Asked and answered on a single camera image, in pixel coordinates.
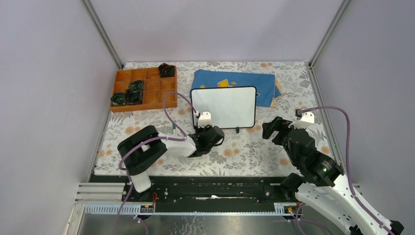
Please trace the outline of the white board with black frame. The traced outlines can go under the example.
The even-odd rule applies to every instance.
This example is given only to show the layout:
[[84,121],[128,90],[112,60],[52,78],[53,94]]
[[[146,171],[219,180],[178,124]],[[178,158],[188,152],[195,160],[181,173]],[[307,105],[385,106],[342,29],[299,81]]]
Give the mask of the white board with black frame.
[[210,111],[212,126],[240,130],[255,125],[254,86],[193,89],[190,98],[196,111]]

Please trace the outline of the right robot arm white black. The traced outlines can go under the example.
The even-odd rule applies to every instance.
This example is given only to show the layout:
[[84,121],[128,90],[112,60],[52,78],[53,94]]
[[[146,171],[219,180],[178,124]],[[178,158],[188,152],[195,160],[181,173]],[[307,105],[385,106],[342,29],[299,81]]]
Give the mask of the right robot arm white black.
[[334,223],[346,235],[400,235],[404,226],[389,220],[374,209],[349,183],[342,167],[316,148],[306,129],[313,125],[311,112],[295,121],[276,117],[262,124],[262,137],[286,151],[290,162],[300,171],[282,182],[281,197],[288,202],[297,199]]

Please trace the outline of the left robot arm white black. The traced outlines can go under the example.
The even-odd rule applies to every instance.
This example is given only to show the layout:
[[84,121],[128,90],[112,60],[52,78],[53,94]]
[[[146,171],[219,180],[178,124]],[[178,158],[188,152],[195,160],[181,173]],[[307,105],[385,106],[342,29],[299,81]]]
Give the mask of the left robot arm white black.
[[125,170],[134,186],[133,195],[146,201],[152,194],[152,183],[147,169],[162,156],[186,158],[208,154],[220,146],[224,132],[217,126],[207,126],[186,137],[166,135],[149,125],[120,142],[117,146],[121,156],[119,168]]

